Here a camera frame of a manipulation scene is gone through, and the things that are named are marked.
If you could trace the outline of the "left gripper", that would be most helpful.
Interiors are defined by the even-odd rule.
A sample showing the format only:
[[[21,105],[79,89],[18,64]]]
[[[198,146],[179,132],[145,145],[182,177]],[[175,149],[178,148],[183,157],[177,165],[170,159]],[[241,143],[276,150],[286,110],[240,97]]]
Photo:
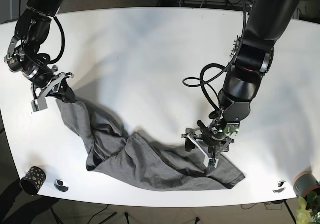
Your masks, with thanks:
[[[186,128],[181,135],[187,152],[199,148],[204,157],[220,158],[221,153],[229,151],[230,144],[235,142],[235,122],[218,120],[206,126],[199,120],[197,125],[197,128]]]

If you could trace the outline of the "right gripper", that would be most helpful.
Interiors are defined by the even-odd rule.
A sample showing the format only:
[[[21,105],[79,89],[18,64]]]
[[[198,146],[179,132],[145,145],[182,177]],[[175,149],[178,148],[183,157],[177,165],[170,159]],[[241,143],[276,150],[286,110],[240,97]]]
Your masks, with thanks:
[[[76,103],[76,95],[67,83],[67,79],[73,77],[74,74],[71,72],[62,72],[58,75],[54,75],[51,72],[36,74],[31,79],[33,100],[52,96],[64,103]]]

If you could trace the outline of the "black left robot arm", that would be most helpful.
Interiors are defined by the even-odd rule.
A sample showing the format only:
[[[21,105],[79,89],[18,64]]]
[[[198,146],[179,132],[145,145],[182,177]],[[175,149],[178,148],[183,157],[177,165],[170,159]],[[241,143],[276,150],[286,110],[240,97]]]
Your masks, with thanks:
[[[254,0],[251,11],[243,13],[242,34],[234,42],[231,61],[227,66],[217,63],[206,65],[198,77],[198,87],[214,108],[211,123],[197,122],[197,128],[186,129],[182,137],[185,149],[199,148],[204,154],[204,164],[218,164],[220,154],[234,142],[241,120],[251,111],[263,77],[269,72],[276,42],[286,30],[300,0]],[[210,99],[205,72],[220,69],[225,75],[222,89],[216,92],[216,101]]]

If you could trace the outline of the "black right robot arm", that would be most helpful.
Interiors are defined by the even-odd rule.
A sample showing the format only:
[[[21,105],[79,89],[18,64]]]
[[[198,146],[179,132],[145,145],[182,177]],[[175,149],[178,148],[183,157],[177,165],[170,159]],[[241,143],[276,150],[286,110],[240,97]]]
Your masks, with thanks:
[[[15,33],[4,60],[12,72],[22,72],[32,83],[34,102],[52,96],[66,103],[75,103],[76,96],[67,83],[72,73],[59,73],[56,63],[62,58],[66,36],[57,13],[64,0],[29,0],[27,8],[18,19]],[[46,41],[52,21],[61,32],[61,49],[55,59],[47,53],[40,53]]]

